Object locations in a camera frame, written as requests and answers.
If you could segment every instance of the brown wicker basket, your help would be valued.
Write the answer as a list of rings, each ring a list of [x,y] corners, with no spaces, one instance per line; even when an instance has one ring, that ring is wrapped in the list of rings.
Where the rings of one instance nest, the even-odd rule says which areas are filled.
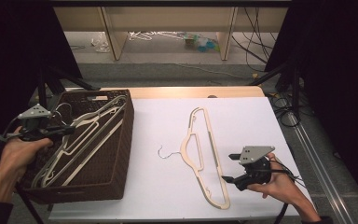
[[[28,168],[21,181],[22,189],[31,200],[36,203],[69,203],[114,200],[123,197],[131,152],[134,119],[130,92],[128,90],[64,92],[57,103],[60,112],[56,113],[56,115],[60,115],[55,116],[50,124],[70,123],[71,120],[83,114],[98,110],[119,95],[126,96],[125,100],[120,100],[118,103],[119,105],[125,103],[123,110],[105,126],[93,141],[90,141],[88,146],[84,147],[84,151],[79,154],[76,160],[73,160],[68,168],[48,187],[32,188],[32,182],[49,158],[59,149],[62,142],[56,142],[54,148],[37,153],[33,167]],[[109,118],[112,118],[112,116],[107,115],[98,120],[100,125],[97,131],[106,124]],[[107,133],[117,126],[121,120],[122,124],[118,129],[101,145],[72,181],[67,186],[62,186],[62,183],[75,168],[85,160],[90,152],[101,143]],[[76,128],[75,133],[71,135],[68,142],[73,142],[77,139],[86,128],[87,125]],[[63,156],[56,165],[57,169],[60,170],[72,158],[73,156]]]

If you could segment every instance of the gray floor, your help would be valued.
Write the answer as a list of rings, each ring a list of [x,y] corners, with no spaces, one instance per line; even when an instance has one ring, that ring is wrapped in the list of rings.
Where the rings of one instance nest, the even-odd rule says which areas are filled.
[[[135,87],[135,86],[238,86],[249,84],[254,76],[262,76],[264,73],[252,70],[246,62],[246,54],[243,49],[233,42],[227,61],[221,61],[219,53],[213,49],[199,52],[197,49],[186,48],[182,40],[153,35],[152,40],[135,39],[127,41],[120,61],[112,61],[110,53],[98,53],[90,45],[91,39],[97,34],[67,33],[67,38],[72,46],[84,46],[83,49],[75,49],[73,53],[79,64],[79,68],[85,81],[100,87]],[[211,39],[215,39],[213,33],[202,33]],[[236,38],[247,47],[248,42],[243,34],[235,34]],[[271,34],[262,34],[263,43],[273,47],[274,40]],[[259,46],[251,44],[251,51],[259,57],[265,54]],[[262,69],[263,63],[255,57],[248,55],[248,64],[255,69]],[[275,92],[274,85],[277,77],[272,78],[261,86],[265,92]],[[307,133],[313,147],[317,151],[323,164],[328,167],[327,173],[332,183],[337,188],[339,197],[342,198],[353,223],[358,223],[358,186],[351,178],[345,164],[333,156],[332,147],[319,120],[312,116],[311,108],[306,106],[306,97],[301,101],[301,125]],[[310,196],[321,215],[327,215],[339,223],[336,213],[322,187],[310,163],[304,144],[299,140],[296,128],[282,125],[282,132],[287,143],[294,151],[295,161],[303,176]],[[34,223],[29,212],[18,198],[14,200],[15,208],[9,223]],[[48,207],[35,205],[39,214],[47,223]],[[299,223],[298,217],[285,217],[282,223]],[[273,223],[273,220],[256,220],[246,223]]]

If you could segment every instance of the black pole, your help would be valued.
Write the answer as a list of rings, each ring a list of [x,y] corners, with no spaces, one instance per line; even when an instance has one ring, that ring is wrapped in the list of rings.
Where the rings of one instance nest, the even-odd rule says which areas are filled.
[[[45,76],[43,74],[43,69],[39,70],[39,77],[37,83],[37,93],[39,96],[39,104],[42,105],[44,108],[48,108],[48,99],[46,96],[46,87],[45,87]]]
[[[280,74],[282,71],[287,69],[287,67],[288,67],[288,63],[283,63],[283,64],[279,65],[278,67],[272,69],[272,71],[268,72],[267,74],[265,74],[261,78],[256,79],[255,81],[253,81],[249,85],[250,86],[258,86],[261,83],[269,80],[270,78],[275,77],[276,75]]]
[[[31,215],[34,217],[36,223],[44,224],[42,218],[39,216],[39,214],[37,214],[36,209],[34,209],[34,206],[31,204],[29,198],[25,195],[25,192],[22,190],[19,183],[16,183],[16,191],[19,193],[20,197],[22,198],[22,201],[25,203]]]
[[[300,74],[297,68],[294,69],[293,72],[293,82],[292,82],[292,107],[293,113],[295,113],[296,118],[299,118],[299,93],[300,93]]]

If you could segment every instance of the blue object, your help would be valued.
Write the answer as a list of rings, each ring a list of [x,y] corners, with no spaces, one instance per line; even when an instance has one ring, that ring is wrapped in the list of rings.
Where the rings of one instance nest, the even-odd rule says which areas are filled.
[[[207,47],[208,49],[214,49],[214,43],[213,43],[212,41],[208,41],[208,42],[206,43],[206,47]]]
[[[206,47],[199,46],[199,47],[198,47],[198,50],[199,50],[200,52],[205,52],[205,51],[206,51]]]

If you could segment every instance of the floor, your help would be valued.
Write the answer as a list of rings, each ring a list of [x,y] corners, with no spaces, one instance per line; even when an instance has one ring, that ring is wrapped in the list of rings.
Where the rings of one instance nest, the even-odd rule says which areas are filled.
[[[191,33],[216,39],[214,33]],[[251,33],[234,34],[237,41],[256,56],[266,60],[262,48],[249,44],[245,38]],[[261,34],[263,44],[273,47],[278,34]],[[187,47],[183,40],[165,35],[150,35],[150,40],[135,38],[127,40],[119,61],[112,61],[109,52],[97,52],[91,45],[99,38],[98,33],[66,33],[68,42],[79,68],[86,81],[99,86],[234,86],[246,85],[255,77],[263,76],[264,64],[256,57],[246,54],[235,42],[231,43],[227,61],[222,61],[218,51],[208,49],[199,51],[196,47]],[[265,93],[275,93],[277,77],[261,86]],[[290,102],[291,92],[280,94]],[[293,149],[296,164],[303,176],[317,211],[334,219],[335,223],[358,223],[358,187],[351,178],[345,164],[333,155],[334,149],[318,119],[312,115],[306,95],[301,97],[301,121],[298,126],[286,127],[294,122],[291,115],[282,118],[282,132]],[[271,106],[284,106],[285,100],[271,98]],[[15,208],[9,223],[34,223],[21,199],[16,195]],[[48,207],[35,205],[40,216],[47,223]],[[299,223],[298,217],[285,217],[281,223]],[[230,221],[218,223],[244,223]],[[249,224],[273,223],[269,220],[251,220]]]

